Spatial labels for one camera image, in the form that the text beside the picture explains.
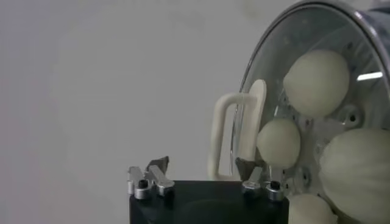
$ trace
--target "black base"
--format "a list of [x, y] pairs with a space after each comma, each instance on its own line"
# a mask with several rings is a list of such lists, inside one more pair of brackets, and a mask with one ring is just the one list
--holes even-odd
[[241, 182], [175, 181], [175, 193], [148, 200], [130, 197], [131, 224], [288, 224], [289, 202], [255, 199]]

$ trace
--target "round white object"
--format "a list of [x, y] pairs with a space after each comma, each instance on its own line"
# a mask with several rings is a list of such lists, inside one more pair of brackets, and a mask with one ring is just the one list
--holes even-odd
[[309, 117], [326, 116], [347, 94], [347, 62], [332, 51], [311, 51], [293, 64], [283, 80], [283, 87], [298, 112]]
[[347, 131], [326, 146], [320, 166], [338, 209], [363, 223], [390, 223], [390, 131]]
[[289, 198], [288, 224], [336, 224], [337, 216], [320, 197], [300, 194]]
[[257, 136], [257, 148], [262, 159], [270, 166], [290, 168], [299, 156], [298, 128], [287, 119], [270, 121]]

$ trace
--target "metal rim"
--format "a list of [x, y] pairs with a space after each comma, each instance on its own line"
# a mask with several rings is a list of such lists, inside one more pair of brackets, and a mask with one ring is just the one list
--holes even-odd
[[[263, 36], [260, 38], [258, 44], [256, 45], [256, 48], [254, 52], [252, 53], [252, 56], [250, 57], [250, 60], [248, 62], [247, 68], [244, 73], [243, 80], [241, 82], [241, 86], [239, 91], [242, 92], [244, 88], [244, 84], [246, 83], [246, 80], [249, 75], [249, 71], [252, 67], [252, 64], [254, 62], [255, 57], [257, 56], [260, 48], [264, 44], [264, 42], [267, 40], [268, 36], [271, 34], [271, 32], [276, 28], [277, 25], [279, 25], [287, 16], [291, 15], [292, 13], [295, 13], [302, 9], [307, 8], [325, 8], [331, 11], [334, 11], [336, 13], [340, 13], [344, 15], [345, 17], [349, 18], [351, 21], [355, 23], [362, 32], [364, 36], [366, 36], [367, 41], [370, 42], [372, 48], [374, 49], [375, 53], [374, 57], [376, 61], [380, 61], [379, 68], [381, 72], [383, 73], [383, 78], [385, 79], [385, 85], [387, 89], [390, 89], [390, 56], [386, 51], [385, 46], [381, 42], [381, 39], [376, 31], [376, 28], [373, 27], [371, 23], [367, 21], [365, 18], [365, 14], [359, 12], [358, 10], [354, 9], [353, 7], [338, 1], [325, 1], [325, 0], [305, 0], [299, 3], [296, 3], [292, 5], [291, 7], [287, 8], [285, 11], [283, 11], [272, 23], [271, 25], [266, 29]], [[232, 137], [230, 139], [230, 175], [233, 175], [233, 142], [234, 142], [234, 136], [235, 136], [235, 127], [236, 127], [236, 118], [237, 118], [237, 112], [238, 112], [238, 106], [235, 110], [235, 115], [233, 118], [233, 129], [232, 129]]]

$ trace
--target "circular hole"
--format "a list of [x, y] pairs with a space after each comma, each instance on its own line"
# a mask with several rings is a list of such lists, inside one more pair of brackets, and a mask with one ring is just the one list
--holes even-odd
[[271, 185], [271, 189], [274, 189], [274, 190], [280, 189], [280, 183], [278, 181], [271, 181], [270, 185]]
[[349, 117], [349, 120], [352, 121], [352, 122], [355, 122], [356, 121], [356, 116], [355, 115], [351, 115]]
[[147, 180], [140, 180], [140, 181], [138, 182], [138, 187], [139, 187], [140, 189], [145, 189], [145, 188], [147, 188], [147, 185], [148, 185]]

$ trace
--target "black screw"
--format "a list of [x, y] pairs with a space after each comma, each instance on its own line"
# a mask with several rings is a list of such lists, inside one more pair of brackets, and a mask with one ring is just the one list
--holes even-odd
[[138, 187], [139, 187], [140, 189], [145, 189], [145, 188], [147, 188], [147, 185], [148, 185], [147, 180], [140, 180], [140, 181], [138, 182]]

